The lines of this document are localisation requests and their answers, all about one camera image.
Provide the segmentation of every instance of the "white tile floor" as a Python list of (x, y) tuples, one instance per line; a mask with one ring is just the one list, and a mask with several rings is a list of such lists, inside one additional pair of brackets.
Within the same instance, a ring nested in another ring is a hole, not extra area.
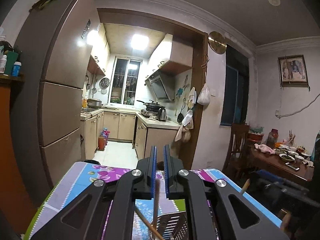
[(97, 150), (94, 160), (101, 165), (135, 169), (138, 158), (135, 149), (132, 149), (132, 143), (120, 143), (108, 141), (104, 151)]

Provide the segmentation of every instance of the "plant pot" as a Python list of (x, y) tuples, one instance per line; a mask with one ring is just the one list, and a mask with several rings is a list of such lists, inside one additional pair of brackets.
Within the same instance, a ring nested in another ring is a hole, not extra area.
[(263, 134), (254, 134), (254, 133), (248, 133), (248, 138), (253, 141), (261, 141), (263, 138)]

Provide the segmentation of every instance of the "floral tablecloth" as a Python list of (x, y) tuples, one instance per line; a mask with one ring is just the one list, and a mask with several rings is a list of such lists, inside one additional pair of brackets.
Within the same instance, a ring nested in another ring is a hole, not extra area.
[[(45, 225), (51, 218), (53, 218), (62, 208), (69, 204), (76, 196), (78, 196), (86, 187), (88, 187), (96, 179), (103, 179), (105, 182), (111, 182), (119, 179), (124, 173), (130, 169), (122, 169), (115, 167), (107, 167), (103, 165), (94, 165), (84, 162), (76, 162), (72, 165), (69, 171), (64, 175), (60, 182), (50, 192), (44, 203), (38, 209), (28, 230), (25, 234), (24, 240), (29, 240), (34, 233), (36, 233), (43, 225)], [(221, 171), (216, 169), (193, 170), (201, 179), (207, 181), (215, 181), (224, 178), (237, 191), (241, 188), (232, 180), (225, 176)], [(156, 172), (157, 178), (160, 179), (160, 196), (159, 196), (159, 210), (158, 215), (184, 211), (184, 200), (169, 200), (165, 195), (164, 176), (162, 171)], [(259, 202), (252, 198), (249, 194), (244, 193), (244, 197), (248, 199), (256, 208), (258, 208), (264, 215), (266, 215), (278, 227), (281, 220), (272, 214), (269, 210), (263, 207)], [(136, 206), (141, 213), (152, 221), (153, 217), (153, 199), (152, 200), (136, 200)], [(139, 219), (137, 214), (134, 214), (133, 240), (147, 240), (148, 229), (145, 224)]]

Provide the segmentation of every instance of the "framed picture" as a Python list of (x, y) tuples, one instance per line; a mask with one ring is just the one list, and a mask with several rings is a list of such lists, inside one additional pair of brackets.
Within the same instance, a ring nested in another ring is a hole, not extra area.
[(303, 55), (279, 57), (278, 62), (282, 86), (309, 87)]

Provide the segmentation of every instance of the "kitchen window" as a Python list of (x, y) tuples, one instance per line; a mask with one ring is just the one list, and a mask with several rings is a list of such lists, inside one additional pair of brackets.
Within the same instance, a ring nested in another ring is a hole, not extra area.
[(239, 51), (227, 46), (226, 83), (221, 125), (244, 123), (248, 108), (249, 61)]
[(141, 62), (116, 57), (113, 68), (110, 104), (134, 105)]

